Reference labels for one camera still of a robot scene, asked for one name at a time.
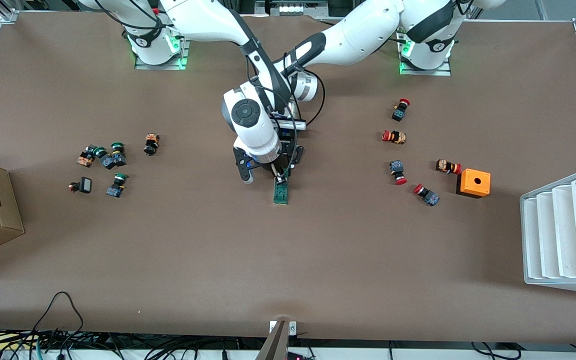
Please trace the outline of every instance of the white robotic arm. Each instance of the white robotic arm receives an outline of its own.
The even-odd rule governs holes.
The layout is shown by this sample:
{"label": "white robotic arm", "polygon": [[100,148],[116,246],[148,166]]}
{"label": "white robotic arm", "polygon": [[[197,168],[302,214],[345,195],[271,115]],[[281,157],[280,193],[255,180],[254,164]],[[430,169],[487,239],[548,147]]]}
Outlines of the white robotic arm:
{"label": "white robotic arm", "polygon": [[179,49],[169,45],[173,34],[162,25],[147,0],[78,0],[91,9],[103,9],[114,13],[124,25],[128,41],[139,59],[149,65],[160,65],[169,61]]}
{"label": "white robotic arm", "polygon": [[309,36],[272,62],[239,14],[216,0],[160,2],[188,39],[235,43],[258,70],[258,75],[224,94],[222,103],[222,114],[238,136],[234,153],[245,183],[253,181],[251,170],[258,166],[272,168],[278,183],[286,180],[297,145],[292,144],[289,161],[279,140],[280,129],[269,114],[288,107],[293,92],[299,100],[313,98],[317,82],[304,68],[355,64],[384,45],[400,22],[416,39],[429,41],[448,27],[454,10],[453,0],[366,0],[336,25]]}
{"label": "white robotic arm", "polygon": [[[402,57],[413,68],[434,70],[450,56],[450,51],[455,45],[455,35],[466,20],[470,7],[491,10],[505,3],[506,0],[450,0],[449,2],[446,0],[404,0],[404,4],[417,5],[420,2],[428,3],[426,5],[434,3],[435,7],[442,3],[445,5],[432,16],[425,18],[423,14],[416,14],[416,11],[404,11],[401,24],[411,43],[407,46],[408,51],[402,52]],[[424,29],[427,26],[422,25],[430,27],[444,25],[444,27],[431,34],[434,29]]]}

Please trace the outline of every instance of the orange box with hole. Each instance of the orange box with hole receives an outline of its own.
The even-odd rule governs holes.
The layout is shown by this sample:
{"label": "orange box with hole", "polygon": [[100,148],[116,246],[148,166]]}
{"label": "orange box with hole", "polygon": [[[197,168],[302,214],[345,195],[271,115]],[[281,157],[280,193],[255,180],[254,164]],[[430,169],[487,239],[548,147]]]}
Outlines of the orange box with hole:
{"label": "orange box with hole", "polygon": [[490,194],[490,173],[467,168],[457,176],[457,194],[483,198]]}

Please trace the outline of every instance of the white plastic shelf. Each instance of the white plastic shelf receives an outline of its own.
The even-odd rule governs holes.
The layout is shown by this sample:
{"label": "white plastic shelf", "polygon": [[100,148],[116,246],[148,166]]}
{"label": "white plastic shelf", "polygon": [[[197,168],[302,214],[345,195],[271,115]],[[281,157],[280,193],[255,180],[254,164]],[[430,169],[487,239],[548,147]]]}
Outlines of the white plastic shelf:
{"label": "white plastic shelf", "polygon": [[525,282],[576,290],[576,173],[519,201]]}

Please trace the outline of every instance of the electrical component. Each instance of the electrical component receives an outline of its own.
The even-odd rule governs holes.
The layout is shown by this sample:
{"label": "electrical component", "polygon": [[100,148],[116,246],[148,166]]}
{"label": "electrical component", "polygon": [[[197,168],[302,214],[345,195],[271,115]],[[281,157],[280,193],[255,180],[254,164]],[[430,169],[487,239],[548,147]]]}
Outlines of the electrical component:
{"label": "electrical component", "polygon": [[423,202],[431,207],[439,203],[439,196],[430,189],[426,189],[422,184],[417,185],[412,192],[421,196]]}
{"label": "electrical component", "polygon": [[71,182],[70,185],[68,185],[68,188],[73,193],[82,192],[84,194],[90,194],[92,189],[92,180],[82,176],[79,182]]}
{"label": "electrical component", "polygon": [[154,132],[149,132],[146,134],[146,147],[143,148],[143,152],[146,153],[147,157],[157,154],[157,149],[160,148],[160,136]]}
{"label": "electrical component", "polygon": [[390,175],[395,177],[396,185],[404,185],[408,182],[404,176],[404,164],[400,160],[390,162]]}
{"label": "electrical component", "polygon": [[402,145],[406,142],[406,132],[384,130],[381,141]]}
{"label": "electrical component", "polygon": [[88,145],[79,155],[77,159],[77,164],[80,166],[90,167],[92,163],[95,161],[95,148],[94,145]]}
{"label": "electrical component", "polygon": [[124,144],[121,142],[114,142],[110,145],[112,148],[112,162],[118,167],[126,165],[126,157],[124,155]]}
{"label": "electrical component", "polygon": [[437,165],[434,167],[434,170],[441,171],[444,174],[453,173],[455,175],[459,175],[462,173],[462,164],[453,164],[452,162],[448,162],[444,159],[437,160]]}
{"label": "electrical component", "polygon": [[406,109],[410,106],[410,101],[406,98],[400,98],[398,105],[395,106],[395,111],[392,113],[392,119],[402,121],[406,116]]}
{"label": "electrical component", "polygon": [[123,173],[115,173],[114,183],[108,187],[108,190],[106,190],[105,193],[115,198],[121,198],[122,192],[124,192],[124,183],[126,182],[126,178],[128,178],[128,176]]}
{"label": "electrical component", "polygon": [[274,183],[274,197],[272,203],[277,205],[288,205],[288,179],[284,182]]}
{"label": "electrical component", "polygon": [[101,165],[108,170],[111,170],[116,166],[115,160],[113,160],[112,156],[108,155],[106,152],[106,148],[103,146],[99,146],[94,150],[94,155],[99,158],[101,161]]}
{"label": "electrical component", "polygon": [[490,194],[490,173],[467,168],[457,176],[458,195],[483,198]]}

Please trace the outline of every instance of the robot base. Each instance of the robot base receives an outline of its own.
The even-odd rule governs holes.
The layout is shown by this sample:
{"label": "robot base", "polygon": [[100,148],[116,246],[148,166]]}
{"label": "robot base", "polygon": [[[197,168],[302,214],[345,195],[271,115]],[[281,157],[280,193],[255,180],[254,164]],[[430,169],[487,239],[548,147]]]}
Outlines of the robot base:
{"label": "robot base", "polygon": [[190,40],[182,38],[178,41],[172,42],[170,45],[173,47],[177,45],[181,50],[173,55],[170,60],[163,64],[146,64],[138,56],[135,56],[134,68],[137,70],[186,70],[188,64],[188,51],[190,49]]}

